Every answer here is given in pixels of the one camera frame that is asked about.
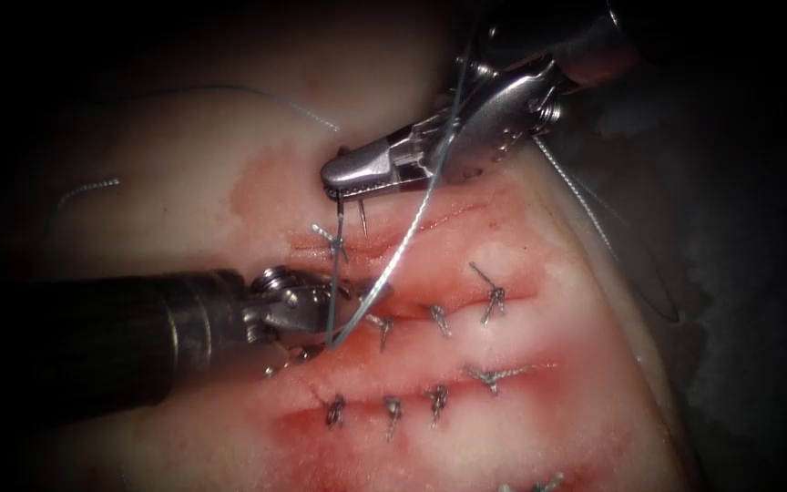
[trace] silver metal jaw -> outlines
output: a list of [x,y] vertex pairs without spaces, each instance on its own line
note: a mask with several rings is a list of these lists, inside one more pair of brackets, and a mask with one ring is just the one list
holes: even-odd
[[[447,142],[451,106],[327,162],[321,169],[324,191],[333,200],[341,195],[351,201],[425,190],[440,170],[445,183],[475,179],[498,168],[522,137],[557,120],[562,81],[551,60],[510,73],[475,75]],[[442,166],[446,143],[448,157]]]

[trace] skin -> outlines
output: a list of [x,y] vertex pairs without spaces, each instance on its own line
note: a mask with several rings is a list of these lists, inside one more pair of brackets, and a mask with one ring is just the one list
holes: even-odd
[[[5,191],[20,212],[0,221],[0,258],[18,280],[221,267],[250,279],[281,263],[328,271],[310,226],[333,231],[335,206],[317,171],[340,146],[425,116],[459,49],[442,9],[383,12],[384,23],[354,6],[233,15],[137,55],[102,90],[241,84],[339,131],[226,91],[80,108],[42,143],[19,189]],[[112,177],[121,184],[51,216],[65,190]],[[342,274],[377,275],[420,198],[368,200],[365,238],[349,204]],[[436,192],[391,279],[394,296],[374,311],[397,323],[383,354],[365,324],[341,349],[271,380],[209,384],[33,436],[23,476],[52,490],[496,490],[559,472],[559,490],[691,489],[657,351],[584,220],[523,145],[500,172]],[[478,320],[489,287],[469,261],[506,287],[506,314],[487,325]],[[450,339],[421,307],[432,303],[448,312]],[[492,396],[464,364],[532,369]],[[440,383],[450,395],[431,428],[423,391]],[[342,427],[328,429],[324,402],[335,394],[349,403]],[[384,395],[403,401],[390,443]]]

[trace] blue suture thread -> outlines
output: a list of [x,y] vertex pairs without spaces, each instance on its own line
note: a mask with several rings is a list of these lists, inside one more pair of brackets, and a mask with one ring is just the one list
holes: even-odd
[[342,337],[334,341],[332,338],[332,328],[336,324],[336,297],[339,289],[339,245],[342,244],[342,223],[345,220],[344,206],[342,205],[342,195],[337,200],[336,220],[336,242],[332,246],[334,254],[332,256],[332,287],[330,292],[330,311],[327,313],[327,347],[334,347],[342,342]]
[[[475,32],[475,26],[471,29],[470,37],[468,39],[472,39],[472,33]],[[464,83],[466,80],[466,67],[469,65],[469,51],[470,51],[470,43],[466,44],[466,48],[464,49],[463,60],[464,62],[460,65],[460,73],[457,75],[457,89],[455,90],[455,98],[454,102],[452,103],[452,111],[448,115],[448,120],[445,122],[445,137],[443,139],[443,146],[442,146],[442,157],[439,159],[439,167],[434,173],[433,177],[430,178],[430,184],[427,187],[427,192],[424,195],[424,200],[421,202],[421,205],[418,207],[418,212],[412,222],[412,226],[409,228],[409,231],[406,232],[404,236],[404,240],[411,237],[411,234],[414,233],[414,229],[417,226],[418,219],[420,218],[421,214],[424,212],[424,207],[427,204],[427,201],[430,198],[430,192],[433,190],[436,184],[436,180],[438,179],[439,175],[442,174],[442,167],[445,164],[445,161],[448,158],[448,147],[450,145],[450,140],[452,135],[455,131],[455,119],[457,117],[458,109],[460,108],[460,99],[463,96],[464,92]],[[338,241],[342,239],[342,217],[343,214],[339,214],[339,230],[337,232],[336,238]],[[399,255],[402,254],[405,246],[405,241],[400,245],[400,249],[393,255],[390,263],[388,263],[387,268],[382,273],[382,276],[379,277],[378,281],[376,281],[373,289],[370,293],[366,296],[365,300],[361,302],[360,307],[357,309],[357,312],[354,313],[351,320],[345,325],[342,329],[342,332],[339,333],[338,337],[333,338],[333,324],[334,318],[333,315],[335,313],[335,298],[336,298],[336,286],[339,277],[339,250],[336,248],[336,253],[333,255],[333,263],[332,263],[332,297],[330,302],[330,312],[327,316],[327,344],[326,348],[332,349],[336,348],[345,341],[346,338],[351,334],[354,328],[357,326],[357,323],[366,315],[366,312],[369,311],[370,306],[372,305],[375,297],[378,296],[378,292],[382,289],[382,285],[387,282],[387,278],[390,277],[391,271],[393,270],[392,265],[399,259]]]
[[302,106],[296,104],[293,101],[290,101],[289,99],[285,99],[284,97],[276,96],[268,92],[263,92],[261,90],[252,87],[239,86],[235,84],[206,84],[206,85],[156,89],[156,90],[149,90],[147,92],[139,92],[137,94],[128,94],[125,96],[104,97],[104,98],[96,99],[94,101],[90,101],[90,104],[113,104],[113,103],[137,101],[137,100],[147,99],[151,97],[163,97],[173,94],[184,94],[188,92],[222,91],[222,90],[234,90],[238,92],[253,94],[255,96],[265,97],[267,99],[273,100],[279,104],[283,104],[284,106],[293,108],[296,111],[301,112],[303,115],[311,119],[314,119],[316,122],[320,123],[321,125],[324,125],[325,127],[331,129],[332,131],[335,132],[339,131],[339,127],[337,127],[330,121],[321,118],[320,116],[311,112],[309,109],[303,108]]

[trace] dark background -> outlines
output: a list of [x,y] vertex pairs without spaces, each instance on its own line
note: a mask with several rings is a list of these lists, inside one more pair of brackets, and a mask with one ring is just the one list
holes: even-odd
[[[99,74],[232,7],[2,6],[0,179]],[[682,319],[647,317],[708,489],[785,490],[787,4],[673,7],[712,28],[680,59],[573,96],[548,141],[658,261]]]

